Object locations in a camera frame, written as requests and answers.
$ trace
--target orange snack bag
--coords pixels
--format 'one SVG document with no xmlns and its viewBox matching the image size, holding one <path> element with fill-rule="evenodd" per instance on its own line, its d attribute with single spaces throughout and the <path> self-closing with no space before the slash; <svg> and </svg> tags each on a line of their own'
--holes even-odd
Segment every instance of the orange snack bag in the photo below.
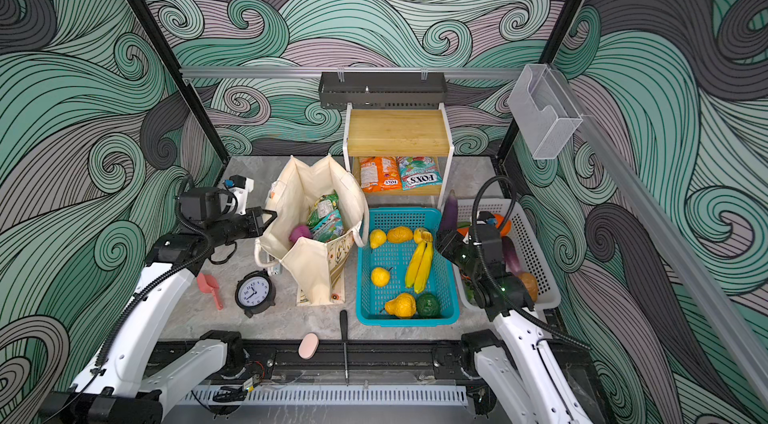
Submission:
<svg viewBox="0 0 768 424">
<path fill-rule="evenodd" d="M 363 157 L 360 159 L 360 187 L 364 192 L 402 189 L 395 157 Z"/>
</svg>

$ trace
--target canvas tote bag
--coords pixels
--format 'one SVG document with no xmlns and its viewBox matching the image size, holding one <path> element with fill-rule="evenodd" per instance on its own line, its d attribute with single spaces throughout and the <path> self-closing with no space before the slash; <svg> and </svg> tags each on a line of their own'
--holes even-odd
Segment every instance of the canvas tote bag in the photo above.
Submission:
<svg viewBox="0 0 768 424">
<path fill-rule="evenodd" d="M 306 223 L 310 208 L 318 198 L 333 191 L 339 195 L 344 234 L 327 243 L 299 239 L 292 246 L 288 240 L 291 231 Z M 256 264 L 268 267 L 281 263 L 311 305 L 332 304 L 331 289 L 342 278 L 352 243 L 363 247 L 368 240 L 368 202 L 355 177 L 331 155 L 312 166 L 292 156 L 272 184 L 264 208 L 277 212 L 277 218 L 256 240 Z M 276 260 L 263 262 L 262 249 Z"/>
</svg>

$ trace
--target purple toy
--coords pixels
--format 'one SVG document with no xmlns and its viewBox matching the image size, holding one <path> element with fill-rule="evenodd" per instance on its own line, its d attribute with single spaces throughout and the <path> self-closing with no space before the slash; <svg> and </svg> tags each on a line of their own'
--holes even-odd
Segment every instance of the purple toy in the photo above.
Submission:
<svg viewBox="0 0 768 424">
<path fill-rule="evenodd" d="M 288 240 L 295 244 L 297 240 L 299 240 L 299 237 L 306 237 L 307 239 L 312 239 L 312 231 L 309 227 L 305 225 L 296 226 L 290 233 L 290 236 L 288 237 Z"/>
</svg>

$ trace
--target wooden board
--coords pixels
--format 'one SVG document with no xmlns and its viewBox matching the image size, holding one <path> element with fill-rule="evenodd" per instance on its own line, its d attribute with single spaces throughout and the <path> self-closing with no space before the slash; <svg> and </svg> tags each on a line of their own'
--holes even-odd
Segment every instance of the wooden board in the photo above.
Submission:
<svg viewBox="0 0 768 424">
<path fill-rule="evenodd" d="M 434 159 L 435 162 L 437 162 L 437 157 L 433 157 L 432 159 Z M 357 179 L 357 183 L 360 184 L 360 159 L 358 159 L 357 157 L 352 159 L 352 175 L 355 176 L 355 179 Z M 422 187 L 417 187 L 415 189 L 408 189 L 408 190 L 403 190 L 403 189 L 381 190 L 379 192 L 370 192 L 370 193 L 364 192 L 364 194 L 367 196 L 439 196 L 441 187 L 442 185 L 422 186 Z"/>
<path fill-rule="evenodd" d="M 450 152 L 441 111 L 353 109 L 349 136 L 347 150 L 350 156 L 446 157 Z"/>
</svg>

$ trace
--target alarm clock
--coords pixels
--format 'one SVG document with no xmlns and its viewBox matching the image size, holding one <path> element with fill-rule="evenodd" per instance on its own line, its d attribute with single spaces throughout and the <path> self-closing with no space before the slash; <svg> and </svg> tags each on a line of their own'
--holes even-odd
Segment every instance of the alarm clock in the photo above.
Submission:
<svg viewBox="0 0 768 424">
<path fill-rule="evenodd" d="M 248 318 L 275 305 L 275 288 L 265 270 L 250 273 L 237 283 L 235 302 Z"/>
</svg>

